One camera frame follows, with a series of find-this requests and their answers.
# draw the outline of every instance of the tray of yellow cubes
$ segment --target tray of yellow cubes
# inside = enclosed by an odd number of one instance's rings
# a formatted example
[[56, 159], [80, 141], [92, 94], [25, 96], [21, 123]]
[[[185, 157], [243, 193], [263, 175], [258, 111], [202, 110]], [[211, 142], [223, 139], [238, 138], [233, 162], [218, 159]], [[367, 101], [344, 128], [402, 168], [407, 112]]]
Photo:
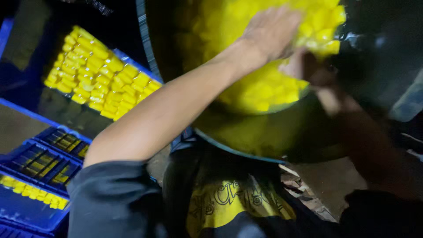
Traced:
[[[346, 21], [339, 0], [215, 0], [185, 1], [177, 8], [177, 45], [184, 71], [212, 59], [234, 43], [259, 11], [287, 4], [303, 13], [303, 22], [292, 42], [307, 47], [319, 59], [336, 55], [340, 49], [337, 29]], [[278, 70], [288, 60], [276, 60], [245, 76], [226, 89], [217, 101], [229, 111], [261, 115], [288, 108], [303, 95], [308, 83]]]
[[69, 213], [66, 186], [82, 163], [35, 140], [0, 155], [0, 219], [44, 232]]
[[158, 90], [162, 81], [123, 52], [111, 51], [74, 26], [44, 84], [117, 121]]

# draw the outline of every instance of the yellow jelly dessert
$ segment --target yellow jelly dessert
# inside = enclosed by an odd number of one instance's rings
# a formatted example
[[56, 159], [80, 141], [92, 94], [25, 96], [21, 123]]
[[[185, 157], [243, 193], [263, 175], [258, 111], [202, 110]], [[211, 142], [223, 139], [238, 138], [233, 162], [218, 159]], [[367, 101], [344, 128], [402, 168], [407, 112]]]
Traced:
[[[304, 13], [294, 46], [305, 46], [318, 58], [338, 54], [340, 42], [334, 35], [346, 21], [344, 7], [338, 3], [339, 0], [186, 1], [176, 10], [180, 29], [176, 40], [183, 55], [184, 71], [207, 62], [234, 43], [258, 11], [283, 4]], [[217, 100], [230, 111], [246, 114], [266, 114], [288, 107], [300, 99], [308, 83], [281, 73], [278, 67], [283, 63], [288, 60], [270, 62], [245, 76]]]

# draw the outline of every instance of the yellow food cube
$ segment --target yellow food cube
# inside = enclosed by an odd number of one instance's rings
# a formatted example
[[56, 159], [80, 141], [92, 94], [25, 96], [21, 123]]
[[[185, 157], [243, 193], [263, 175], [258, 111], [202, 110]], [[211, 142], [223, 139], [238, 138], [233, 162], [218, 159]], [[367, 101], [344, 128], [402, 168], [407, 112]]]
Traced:
[[122, 93], [109, 93], [108, 95], [107, 95], [107, 98], [108, 99], [111, 99], [111, 100], [113, 100], [113, 101], [116, 101], [116, 102], [120, 102], [120, 101], [122, 101]]
[[116, 85], [119, 86], [119, 88], [125, 86], [125, 83], [121, 80], [121, 78], [113, 77], [113, 80], [115, 81]]
[[128, 93], [131, 96], [135, 96], [135, 89], [131, 88], [129, 85], [125, 85], [122, 87], [123, 90], [125, 90], [126, 93]]
[[331, 26], [338, 26], [346, 21], [345, 8], [343, 6], [336, 6], [332, 10]]
[[333, 28], [324, 29], [316, 33], [316, 40], [319, 43], [326, 43], [333, 40], [335, 30]]
[[47, 76], [47, 80], [52, 82], [52, 83], [56, 83], [58, 81], [58, 79], [59, 78], [57, 77], [57, 75], [50, 74], [49, 76]]
[[75, 75], [77, 73], [76, 69], [73, 68], [70, 65], [63, 64], [61, 69], [62, 69], [63, 72], [65, 72], [65, 73], [67, 73], [69, 75]]
[[101, 111], [101, 110], [103, 110], [103, 103], [99, 103], [99, 102], [90, 102], [89, 104], [88, 104], [88, 107], [90, 107], [90, 108], [92, 108], [92, 109], [94, 109], [94, 110], [97, 110], [97, 111]]
[[118, 108], [117, 108], [117, 107], [115, 107], [115, 106], [112, 106], [112, 105], [110, 105], [110, 104], [108, 104], [108, 103], [105, 103], [105, 104], [104, 104], [104, 108], [103, 108], [103, 110], [104, 110], [104, 111], [108, 111], [108, 112], [115, 113], [115, 112], [118, 110]]
[[56, 85], [57, 90], [63, 92], [63, 93], [71, 93], [72, 88], [64, 84], [63, 82], [58, 82]]
[[63, 210], [63, 209], [65, 209], [65, 206], [68, 204], [68, 200], [66, 200], [66, 199], [61, 199], [60, 201], [59, 201], [59, 205], [58, 205], [58, 209], [60, 209], [60, 210]]
[[57, 209], [58, 206], [59, 206], [59, 203], [50, 203], [50, 208]]
[[62, 66], [62, 64], [63, 64], [63, 61], [55, 61], [53, 63], [53, 67], [60, 68]]
[[77, 79], [81, 82], [81, 83], [85, 83], [86, 85], [93, 85], [94, 81], [93, 81], [93, 77], [90, 77], [88, 75], [82, 75], [79, 74]]
[[24, 191], [21, 193], [22, 196], [29, 196], [31, 194], [32, 187], [29, 185], [26, 185], [24, 188]]
[[319, 10], [317, 10], [311, 17], [312, 22], [311, 25], [313, 26], [315, 31], [319, 31], [322, 30], [325, 26], [326, 26], [326, 19], [327, 16], [329, 16], [329, 12], [324, 9], [321, 8]]
[[98, 103], [101, 103], [101, 104], [103, 104], [105, 102], [104, 98], [94, 97], [94, 96], [90, 97], [90, 101], [91, 102], [98, 102]]
[[124, 108], [126, 108], [128, 110], [131, 110], [131, 109], [134, 108], [135, 105], [134, 104], [131, 104], [131, 103], [127, 102], [127, 101], [121, 101], [120, 102], [120, 106], [122, 106], [122, 107], [124, 107]]
[[77, 43], [77, 41], [72, 36], [66, 36], [65, 42], [68, 43], [69, 45], [74, 45]]
[[125, 107], [125, 106], [122, 106], [122, 105], [119, 105], [118, 106], [118, 111], [116, 112], [116, 115], [123, 115], [123, 114], [126, 114], [127, 112], [129, 112], [129, 108], [127, 108], [127, 107]]
[[40, 192], [39, 188], [33, 188], [31, 190], [31, 194], [29, 195], [29, 198], [32, 199], [32, 200], [37, 199], [39, 192]]
[[157, 81], [151, 80], [151, 81], [148, 83], [147, 87], [149, 87], [149, 88], [150, 88], [150, 89], [152, 89], [153, 91], [156, 91], [156, 90], [158, 90], [160, 87], [162, 87], [162, 84], [161, 84], [161, 83], [159, 83], [159, 82], [157, 82]]
[[103, 60], [109, 57], [109, 53], [107, 52], [107, 49], [103, 48], [101, 45], [98, 45], [97, 43], [94, 44], [93, 54]]
[[71, 51], [71, 52], [67, 52], [66, 54], [66, 59], [68, 60], [72, 60], [76, 63], [78, 63], [79, 65], [85, 65], [86, 63], [86, 58], [82, 55], [78, 55], [77, 53]]
[[105, 60], [106, 65], [114, 72], [121, 71], [124, 68], [124, 64], [121, 62], [120, 59], [113, 56], [112, 58]]
[[322, 47], [322, 51], [325, 55], [337, 55], [340, 47], [340, 41], [331, 41]]
[[109, 104], [109, 105], [112, 105], [114, 107], [118, 107], [119, 106], [119, 102], [113, 101], [110, 98], [106, 98], [106, 103]]
[[24, 188], [26, 186], [26, 183], [21, 182], [21, 181], [17, 181], [17, 183], [15, 184], [15, 188]]
[[126, 75], [123, 71], [119, 72], [116, 76], [116, 78], [119, 78], [126, 84], [132, 83], [132, 78], [130, 78], [128, 75]]
[[78, 55], [82, 55], [85, 58], [89, 58], [91, 56], [91, 50], [83, 47], [82, 45], [78, 45], [74, 48], [74, 53]]
[[117, 116], [117, 115], [115, 115], [115, 117], [113, 117], [113, 121], [115, 122], [115, 121], [119, 120], [121, 117], [122, 117], [122, 116]]
[[138, 99], [137, 99], [137, 103], [141, 102], [142, 100], [144, 100], [146, 97], [148, 97], [148, 95], [146, 93], [140, 93], [138, 95]]
[[46, 195], [47, 195], [46, 191], [40, 190], [40, 192], [38, 193], [38, 196], [37, 196], [37, 200], [38, 201], [44, 201]]
[[99, 72], [100, 74], [105, 75], [108, 78], [113, 78], [115, 76], [115, 73], [108, 67], [101, 67]]
[[90, 71], [92, 71], [92, 72], [94, 72], [94, 73], [96, 73], [96, 74], [98, 74], [98, 72], [99, 72], [99, 70], [100, 70], [100, 68], [97, 68], [96, 66], [94, 66], [94, 65], [92, 65], [92, 64], [90, 64], [90, 63], [88, 63], [88, 62], [87, 62], [87, 68], [88, 68]]
[[59, 70], [58, 75], [60, 77], [62, 77], [63, 79], [67, 79], [69, 81], [74, 81], [74, 79], [75, 79], [75, 75], [70, 75], [70, 74], [68, 74], [68, 73], [66, 73], [64, 71], [61, 71], [61, 70]]
[[83, 47], [87, 48], [88, 50], [92, 51], [94, 46], [92, 45], [92, 43], [94, 43], [93, 41], [85, 38], [85, 37], [79, 37], [77, 39], [77, 42], [82, 45]]
[[102, 91], [100, 91], [100, 90], [98, 90], [98, 89], [93, 89], [91, 91], [91, 96], [92, 97], [98, 97], [98, 98], [104, 98], [105, 93], [102, 92]]
[[78, 95], [78, 94], [74, 94], [73, 96], [72, 96], [72, 101], [74, 101], [74, 102], [76, 102], [76, 103], [78, 103], [78, 104], [84, 104], [84, 103], [86, 103], [87, 102], [87, 99], [86, 98], [84, 98], [84, 97], [81, 97], [80, 95]]
[[142, 86], [140, 86], [136, 83], [131, 84], [131, 88], [137, 90], [140, 93], [144, 92], [144, 87], [142, 87]]
[[74, 87], [76, 87], [78, 85], [77, 82], [70, 81], [70, 80], [67, 80], [65, 78], [62, 78], [62, 81], [61, 82], [64, 83], [66, 86], [71, 87], [71, 88], [74, 88]]
[[100, 115], [107, 117], [107, 118], [110, 118], [110, 119], [113, 119], [115, 117], [114, 113], [111, 113], [111, 112], [108, 112], [108, 111], [105, 111], [105, 110], [102, 110], [100, 112]]
[[100, 69], [104, 65], [104, 60], [96, 56], [91, 56], [87, 59], [87, 64], [94, 66], [96, 69]]
[[145, 89], [144, 89], [144, 93], [145, 94], [147, 94], [147, 95], [150, 95], [150, 94], [152, 94], [154, 92], [154, 90], [152, 90], [151, 88], [149, 88], [149, 87], [146, 87]]
[[86, 30], [84, 30], [83, 28], [78, 27], [78, 33], [80, 36], [83, 36], [89, 40], [94, 40], [94, 36], [91, 35], [90, 33], [88, 33]]
[[328, 8], [334, 8], [338, 5], [339, 0], [324, 0], [324, 3]]
[[60, 53], [57, 56], [57, 61], [64, 61], [65, 60], [65, 53]]
[[13, 189], [13, 192], [16, 194], [21, 194], [24, 191], [25, 187], [16, 187]]
[[106, 76], [104, 76], [104, 75], [99, 75], [99, 76], [97, 76], [97, 78], [96, 78], [96, 82], [99, 82], [99, 83], [101, 83], [101, 84], [103, 84], [103, 85], [109, 85], [109, 83], [111, 82], [112, 80], [110, 79], [110, 78], [108, 78], [108, 77], [106, 77]]
[[138, 84], [141, 87], [147, 86], [150, 81], [150, 77], [144, 74], [143, 72], [141, 72], [136, 78], [134, 78], [134, 83]]
[[95, 86], [95, 88], [96, 88], [99, 92], [102, 92], [102, 93], [104, 93], [104, 94], [108, 94], [108, 93], [109, 93], [109, 88], [108, 88], [106, 85], [104, 85], [104, 84], [102, 84], [102, 83], [100, 83], [100, 82], [97, 82], [94, 86]]
[[123, 98], [125, 101], [131, 103], [131, 104], [136, 104], [137, 103], [137, 99], [135, 98], [135, 96], [130, 95], [129, 93], [125, 92], [123, 95]]
[[59, 74], [59, 68], [54, 68], [50, 70], [49, 75], [58, 75]]
[[64, 52], [69, 52], [69, 51], [71, 51], [73, 48], [74, 48], [74, 46], [73, 46], [73, 45], [70, 45], [70, 44], [68, 44], [68, 43], [65, 43], [65, 44], [62, 46], [62, 50], [63, 50]]
[[75, 29], [69, 35], [75, 40], [78, 39], [78, 37], [80, 36], [78, 30]]
[[112, 82], [111, 89], [114, 92], [124, 92], [124, 90], [122, 89], [122, 87], [120, 87], [116, 82]]
[[57, 84], [52, 82], [52, 81], [49, 81], [49, 80], [45, 80], [44, 85], [51, 88], [51, 89], [57, 88]]
[[298, 27], [298, 32], [305, 37], [311, 37], [313, 34], [313, 26], [308, 22], [304, 22]]
[[134, 66], [127, 64], [124, 66], [123, 72], [127, 74], [130, 78], [135, 78], [138, 75], [139, 70]]

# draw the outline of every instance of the blue crate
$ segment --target blue crate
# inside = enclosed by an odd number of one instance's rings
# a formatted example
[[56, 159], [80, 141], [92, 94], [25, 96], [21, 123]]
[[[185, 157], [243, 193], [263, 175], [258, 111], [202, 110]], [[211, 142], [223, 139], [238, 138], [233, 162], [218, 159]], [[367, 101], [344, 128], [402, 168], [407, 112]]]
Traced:
[[81, 163], [35, 140], [0, 157], [3, 174], [65, 199], [69, 199], [66, 186], [81, 168]]
[[89, 143], [79, 139], [80, 135], [64, 127], [50, 127], [36, 135], [33, 140], [50, 146], [52, 149], [82, 163]]
[[0, 222], [0, 238], [45, 238], [42, 234], [28, 231], [24, 227], [13, 227]]
[[[66, 186], [81, 168], [81, 163], [35, 140], [27, 140], [9, 154], [0, 156], [0, 175], [67, 200]], [[0, 186], [0, 205], [0, 219], [51, 233], [69, 213], [70, 203], [63, 210], [54, 209], [42, 201], [14, 193], [12, 188]]]

